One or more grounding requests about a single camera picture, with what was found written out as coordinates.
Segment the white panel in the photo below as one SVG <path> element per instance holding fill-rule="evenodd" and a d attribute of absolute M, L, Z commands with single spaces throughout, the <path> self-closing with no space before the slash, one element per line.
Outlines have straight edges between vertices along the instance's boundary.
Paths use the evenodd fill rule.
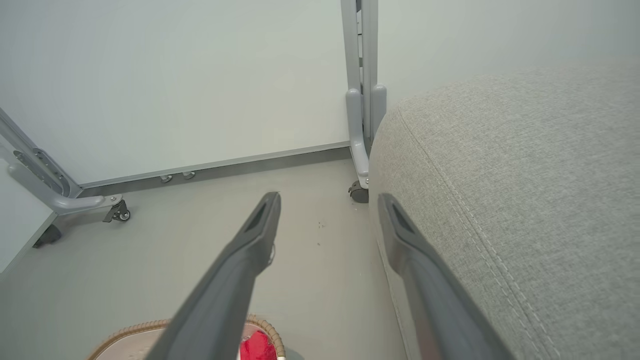
<path fill-rule="evenodd" d="M 7 173 L 0 158 L 0 273 L 52 214 L 45 204 Z"/>
<path fill-rule="evenodd" d="M 5 0 L 0 49 L 0 106 L 77 183 L 348 141 L 338 0 Z"/>
<path fill-rule="evenodd" d="M 640 54 L 640 1 L 379 0 L 388 104 L 473 75 Z"/>

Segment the basket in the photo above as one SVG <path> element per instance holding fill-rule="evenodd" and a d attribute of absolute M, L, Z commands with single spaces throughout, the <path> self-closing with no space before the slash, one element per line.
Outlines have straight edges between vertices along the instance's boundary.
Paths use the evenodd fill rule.
<path fill-rule="evenodd" d="M 139 323 L 115 332 L 103 341 L 87 360 L 144 360 L 169 322 L 170 319 Z M 276 329 L 266 320 L 260 320 L 250 314 L 244 323 L 242 340 L 247 340 L 256 331 L 262 331 L 269 336 L 276 348 L 278 360 L 285 360 L 282 339 Z"/>

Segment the red cloth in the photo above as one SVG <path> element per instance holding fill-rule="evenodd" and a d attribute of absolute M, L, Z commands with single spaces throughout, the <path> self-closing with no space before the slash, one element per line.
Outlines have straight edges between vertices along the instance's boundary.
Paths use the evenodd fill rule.
<path fill-rule="evenodd" d="M 276 360 L 276 348 L 261 331 L 256 331 L 249 340 L 240 344 L 240 360 Z"/>

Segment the gray fabric sofa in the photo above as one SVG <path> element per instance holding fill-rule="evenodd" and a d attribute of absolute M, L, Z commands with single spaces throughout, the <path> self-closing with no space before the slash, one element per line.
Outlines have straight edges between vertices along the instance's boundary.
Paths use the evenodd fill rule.
<path fill-rule="evenodd" d="M 370 209 L 409 359 L 419 339 L 381 242 L 385 192 L 517 358 L 640 354 L 639 127 L 638 61 L 481 76 L 389 109 Z"/>

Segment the floor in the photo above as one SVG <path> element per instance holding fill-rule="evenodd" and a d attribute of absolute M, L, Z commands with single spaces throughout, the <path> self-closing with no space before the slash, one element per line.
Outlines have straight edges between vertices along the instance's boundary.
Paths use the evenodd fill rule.
<path fill-rule="evenodd" d="M 27 251 L 0 283 L 0 358 L 84 359 L 122 327 L 171 317 L 277 190 L 276 255 L 250 311 L 275 326 L 288 359 L 405 359 L 368 205 L 346 191 L 354 179 L 343 149 L 94 190 L 120 187 L 131 220 L 59 218 L 63 239 Z"/>

